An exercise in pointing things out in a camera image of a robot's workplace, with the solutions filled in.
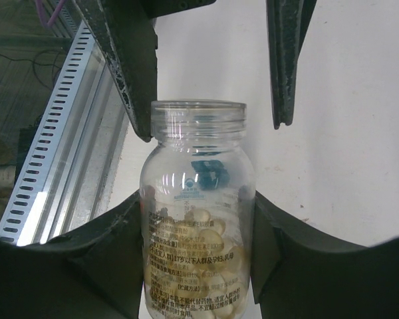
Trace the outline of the clear pill bottle yellow capsules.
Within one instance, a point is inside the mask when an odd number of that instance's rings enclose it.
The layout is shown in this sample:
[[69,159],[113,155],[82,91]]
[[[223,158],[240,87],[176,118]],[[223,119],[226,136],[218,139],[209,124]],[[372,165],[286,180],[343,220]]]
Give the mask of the clear pill bottle yellow capsules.
[[[155,101],[157,146],[140,175],[144,294],[153,318],[240,318],[251,269],[255,174],[241,148],[243,103]],[[227,187],[203,191],[191,162],[219,160]]]

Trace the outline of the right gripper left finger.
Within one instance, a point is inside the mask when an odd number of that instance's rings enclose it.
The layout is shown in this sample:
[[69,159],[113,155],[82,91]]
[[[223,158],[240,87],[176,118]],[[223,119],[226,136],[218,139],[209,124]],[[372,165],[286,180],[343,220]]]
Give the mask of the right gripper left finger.
[[0,240],[0,318],[137,318],[140,196],[44,244]]

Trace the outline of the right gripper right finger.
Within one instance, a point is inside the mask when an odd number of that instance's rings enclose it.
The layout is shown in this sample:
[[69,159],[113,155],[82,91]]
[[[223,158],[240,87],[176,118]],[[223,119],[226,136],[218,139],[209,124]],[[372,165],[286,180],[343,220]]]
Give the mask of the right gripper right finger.
[[399,238],[350,243],[257,194],[251,282],[263,318],[399,318]]

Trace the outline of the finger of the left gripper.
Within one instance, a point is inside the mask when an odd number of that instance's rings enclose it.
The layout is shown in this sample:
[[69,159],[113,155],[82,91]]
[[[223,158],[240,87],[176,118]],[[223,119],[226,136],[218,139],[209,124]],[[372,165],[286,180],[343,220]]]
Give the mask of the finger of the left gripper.
[[158,37],[142,2],[80,0],[74,5],[106,61],[135,134],[149,142],[151,103],[158,93]]
[[274,129],[293,123],[299,55],[316,0],[268,0],[267,34]]

